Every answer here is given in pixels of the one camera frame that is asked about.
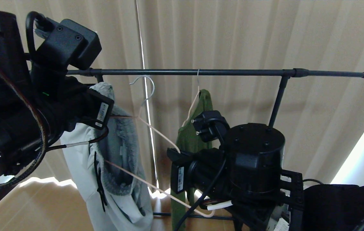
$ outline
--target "clothes hanger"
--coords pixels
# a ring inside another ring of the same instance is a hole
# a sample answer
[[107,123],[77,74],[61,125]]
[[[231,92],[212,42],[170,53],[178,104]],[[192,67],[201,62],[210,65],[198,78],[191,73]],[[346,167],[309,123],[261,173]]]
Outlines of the clothes hanger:
[[[154,91],[155,91],[155,83],[153,82],[153,80],[151,79],[151,77],[150,76],[147,76],[147,75],[145,75],[145,76],[139,76],[138,78],[136,78],[132,83],[130,83],[129,85],[133,85],[133,84],[135,84],[135,82],[138,80],[138,79],[140,79],[140,78],[142,78],[142,77],[144,77],[144,78],[148,78],[150,81],[151,81],[151,83],[152,83],[152,93],[151,93],[151,95],[148,97],[148,98],[145,98],[144,99],[144,101],[142,102],[142,104],[141,104],[141,107],[139,108],[139,113],[138,113],[138,116],[118,116],[118,115],[113,115],[113,116],[111,116],[111,117],[119,117],[119,118],[136,118],[136,119],[138,119],[138,120],[140,120],[140,121],[142,121],[143,123],[145,123],[148,127],[150,127],[150,128],[152,128],[156,133],[158,133],[160,136],[162,136],[164,139],[166,139],[169,143],[171,143],[175,148],[176,148],[176,150],[178,151],[178,153],[181,153],[180,152],[180,150],[179,150],[179,148],[168,138],[168,137],[166,137],[165,135],[163,135],[162,133],[160,133],[160,131],[158,131],[158,130],[156,130],[154,127],[152,127],[149,123],[147,123],[145,120],[143,120],[142,118],[141,118],[141,112],[142,112],[142,108],[143,108],[143,106],[146,104],[146,102],[148,101],[148,99],[150,99],[152,96],[153,96],[153,94],[154,94]],[[151,183],[149,183],[149,182],[147,182],[146,180],[143,180],[142,178],[140,178],[140,177],[138,177],[137,175],[135,175],[135,174],[133,174],[133,173],[131,173],[131,172],[129,172],[129,171],[127,171],[126,169],[124,169],[124,168],[122,168],[122,167],[120,167],[120,166],[118,166],[118,165],[116,165],[116,164],[114,164],[114,163],[112,163],[112,162],[110,162],[110,161],[107,161],[107,160],[104,160],[106,163],[108,163],[108,164],[110,164],[110,165],[112,165],[112,166],[114,166],[114,167],[116,167],[116,168],[119,168],[120,170],[122,170],[122,171],[124,171],[124,172],[126,172],[127,174],[130,174],[131,176],[133,176],[133,177],[135,177],[136,179],[138,179],[138,180],[140,180],[140,181],[142,181],[142,182],[144,182],[145,184],[147,184],[147,185],[149,185],[150,187],[153,187],[154,189],[156,189],[156,190],[158,190],[158,191],[160,191],[161,193],[164,193],[165,195],[167,195],[167,196],[169,196],[170,198],[172,198],[173,200],[175,200],[175,201],[177,201],[178,203],[181,203],[182,205],[184,205],[184,206],[186,206],[187,208],[191,208],[191,206],[190,205],[188,205],[188,204],[186,204],[185,202],[183,202],[183,201],[181,201],[181,200],[179,200],[178,198],[176,198],[176,197],[174,197],[174,196],[172,196],[172,195],[170,195],[169,193],[167,193],[167,192],[165,192],[164,190],[161,190],[160,188],[158,188],[158,187],[156,187],[156,186],[154,186],[153,184],[151,184]],[[206,217],[206,218],[210,218],[210,217],[212,217],[214,214],[215,214],[215,209],[212,209],[212,212],[210,213],[210,214],[206,214],[206,213],[203,213],[203,212],[200,212],[199,210],[197,210],[197,209],[195,209],[194,210],[196,213],[198,213],[198,214],[200,214],[200,215],[202,215],[202,216],[204,216],[204,217]]]
[[182,127],[185,126],[186,122],[189,121],[189,118],[191,117],[191,112],[192,112],[192,108],[194,107],[194,104],[195,104],[195,101],[196,99],[199,97],[199,95],[201,94],[201,91],[199,90],[199,71],[201,69],[198,69],[198,73],[196,74],[196,80],[198,82],[198,92],[196,93],[196,96],[194,98],[194,100],[192,101],[192,104],[191,104],[191,107],[189,108],[189,111],[188,111],[188,118],[186,118],[186,120],[182,123]]

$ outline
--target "horizontal bar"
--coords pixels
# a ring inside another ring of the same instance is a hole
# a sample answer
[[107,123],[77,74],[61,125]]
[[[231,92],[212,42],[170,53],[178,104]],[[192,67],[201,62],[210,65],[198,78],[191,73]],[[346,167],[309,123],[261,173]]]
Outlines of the horizontal bar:
[[213,70],[213,69],[88,69],[69,70],[67,74],[98,75],[203,75],[203,76],[345,76],[364,78],[364,72],[310,71],[301,68],[283,70]]
[[[166,216],[166,217],[170,217],[170,213],[169,212],[154,212],[154,216]],[[202,218],[202,219],[214,219],[214,220],[228,220],[228,221],[233,221],[234,218],[233,217],[226,217],[226,216],[213,216],[210,218],[206,218],[203,216],[199,216],[199,215],[188,215],[189,218]]]

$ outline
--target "beige curtain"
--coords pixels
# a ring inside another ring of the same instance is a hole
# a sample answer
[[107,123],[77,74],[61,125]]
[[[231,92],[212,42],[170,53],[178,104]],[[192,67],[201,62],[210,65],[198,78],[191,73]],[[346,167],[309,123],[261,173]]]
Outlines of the beige curtain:
[[[364,72],[364,1],[137,0],[147,68]],[[280,77],[201,76],[231,126],[268,123]],[[195,76],[154,76],[153,125],[175,141]],[[364,131],[364,79],[289,80],[275,123],[285,169],[330,183]],[[154,135],[160,186],[170,144]]]
[[[30,11],[37,11],[60,22],[63,19],[73,21],[97,31],[102,51],[92,65],[93,68],[141,69],[141,41],[134,1],[105,0],[0,0],[0,10],[16,14],[22,43],[27,51],[25,37],[25,17]],[[36,47],[42,41],[35,37]],[[129,86],[135,76],[104,76],[104,81],[111,83],[115,91],[115,104],[130,114],[137,114],[144,99],[145,85],[139,81]],[[80,77],[83,83],[96,83],[93,77]],[[136,123],[141,161],[147,180],[155,182],[151,142],[148,128]],[[58,180],[71,178],[63,153],[60,150],[47,153],[44,161],[32,176],[46,178],[54,176]]]

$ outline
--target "curtain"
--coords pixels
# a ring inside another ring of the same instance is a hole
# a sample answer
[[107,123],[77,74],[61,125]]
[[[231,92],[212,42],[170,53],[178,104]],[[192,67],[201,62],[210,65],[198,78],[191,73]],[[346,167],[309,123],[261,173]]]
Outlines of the curtain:
[[[25,36],[25,17],[30,11],[37,11],[57,22],[71,19],[93,31],[96,31],[102,45],[102,51],[92,65],[92,68],[110,69],[141,69],[141,41],[134,1],[104,1],[104,0],[33,0],[33,1],[3,1],[0,0],[0,10],[16,15],[19,31],[27,51]],[[35,36],[38,48],[42,40]],[[77,76],[83,83],[96,83],[93,77]],[[144,99],[145,85],[143,81],[130,86],[129,82],[135,76],[104,76],[104,81],[113,85],[115,104],[130,114],[137,114]],[[148,128],[136,122],[141,148],[141,161],[147,180],[155,182],[151,142]],[[70,179],[69,170],[61,150],[47,153],[43,162],[32,176],[46,178],[54,176],[57,180]]]
[[[137,0],[146,68],[364,72],[364,1]],[[195,76],[153,76],[152,124],[175,141]],[[232,126],[268,123],[280,77],[200,76]],[[364,79],[290,79],[275,128],[283,168],[330,183],[364,131]],[[160,186],[169,143],[154,134]]]

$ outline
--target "clothing rack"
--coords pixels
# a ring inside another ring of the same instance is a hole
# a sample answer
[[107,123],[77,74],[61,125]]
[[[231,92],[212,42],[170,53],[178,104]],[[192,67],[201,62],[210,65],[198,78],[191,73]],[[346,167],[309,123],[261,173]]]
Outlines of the clothing rack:
[[103,82],[104,75],[201,75],[201,76],[281,76],[278,93],[269,127],[273,127],[279,106],[290,78],[301,78],[305,76],[340,76],[364,79],[364,72],[337,72],[337,71],[311,71],[302,68],[282,70],[216,70],[216,69],[88,69],[69,70],[68,75],[94,76],[98,83]]

